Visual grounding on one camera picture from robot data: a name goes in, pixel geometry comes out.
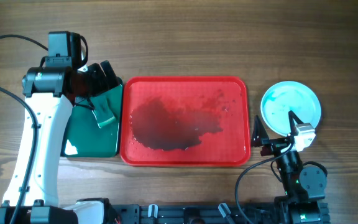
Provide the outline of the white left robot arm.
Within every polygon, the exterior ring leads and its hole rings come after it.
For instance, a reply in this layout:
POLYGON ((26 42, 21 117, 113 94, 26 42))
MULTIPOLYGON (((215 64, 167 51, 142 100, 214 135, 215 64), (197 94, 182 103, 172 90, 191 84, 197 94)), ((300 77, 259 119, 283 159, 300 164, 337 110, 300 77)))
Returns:
POLYGON ((26 112, 14 174, 0 206, 0 223, 117 223, 107 198, 58 205, 62 156, 111 157, 119 150, 122 81, 109 62, 87 72, 31 68, 23 79, 26 112))

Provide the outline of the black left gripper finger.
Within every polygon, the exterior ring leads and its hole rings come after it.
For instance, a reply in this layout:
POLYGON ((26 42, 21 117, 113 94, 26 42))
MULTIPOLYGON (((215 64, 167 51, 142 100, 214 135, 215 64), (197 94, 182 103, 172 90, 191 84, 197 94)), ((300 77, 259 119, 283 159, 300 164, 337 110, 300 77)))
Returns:
POLYGON ((115 88, 118 85, 120 85, 120 82, 117 79, 117 76, 116 76, 111 64, 109 63, 109 61, 105 60, 105 61, 101 62, 100 65, 105 73, 109 87, 115 88))
POLYGON ((98 63, 93 63, 88 67, 89 93, 99 95, 109 90, 108 78, 98 63))

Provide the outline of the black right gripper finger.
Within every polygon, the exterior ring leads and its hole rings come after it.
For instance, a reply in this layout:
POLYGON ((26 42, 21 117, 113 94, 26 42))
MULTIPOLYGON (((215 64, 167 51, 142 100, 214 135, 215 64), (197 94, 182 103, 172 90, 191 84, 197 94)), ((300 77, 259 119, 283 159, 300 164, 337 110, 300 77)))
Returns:
POLYGON ((254 130, 250 141, 251 146, 264 146, 269 143, 269 136, 258 115, 254 118, 254 130))
POLYGON ((290 134, 294 135, 295 134, 295 125, 303 124, 303 122, 299 117, 297 117, 297 115, 292 110, 290 110, 288 112, 288 118, 289 118, 290 131, 291 131, 290 134))

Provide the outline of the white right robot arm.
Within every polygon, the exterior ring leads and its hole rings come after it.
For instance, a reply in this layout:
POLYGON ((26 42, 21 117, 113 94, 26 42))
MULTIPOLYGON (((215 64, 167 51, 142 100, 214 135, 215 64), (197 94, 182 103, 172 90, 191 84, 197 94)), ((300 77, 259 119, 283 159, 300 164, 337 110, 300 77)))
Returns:
POLYGON ((300 152, 309 147, 316 137, 310 123, 304 123, 293 112, 288 112, 290 132, 281 138, 269 138, 260 118, 254 119, 250 145, 261 147, 260 155, 272 156, 276 178, 282 183, 284 196, 257 209, 259 223, 324 223, 329 216, 321 200, 325 198, 327 169, 314 161, 303 162, 300 152))

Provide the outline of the white plate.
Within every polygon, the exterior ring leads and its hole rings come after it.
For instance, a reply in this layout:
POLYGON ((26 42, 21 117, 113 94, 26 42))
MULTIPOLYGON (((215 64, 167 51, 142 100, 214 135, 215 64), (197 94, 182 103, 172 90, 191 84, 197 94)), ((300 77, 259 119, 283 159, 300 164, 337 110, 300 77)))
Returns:
POLYGON ((260 102, 260 112, 266 125, 279 135, 287 135, 290 132, 289 111, 314 128, 321 120, 321 104, 309 87, 294 81, 272 85, 260 102))

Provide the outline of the green yellow scrub sponge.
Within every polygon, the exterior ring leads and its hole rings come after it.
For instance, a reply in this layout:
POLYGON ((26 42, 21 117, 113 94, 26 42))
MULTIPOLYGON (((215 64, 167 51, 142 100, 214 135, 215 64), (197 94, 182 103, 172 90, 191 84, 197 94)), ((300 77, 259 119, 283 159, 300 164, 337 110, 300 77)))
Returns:
POLYGON ((109 106, 109 99, 107 96, 100 95, 91 98, 93 104, 93 114, 99 128, 103 128, 116 121, 116 115, 109 106))

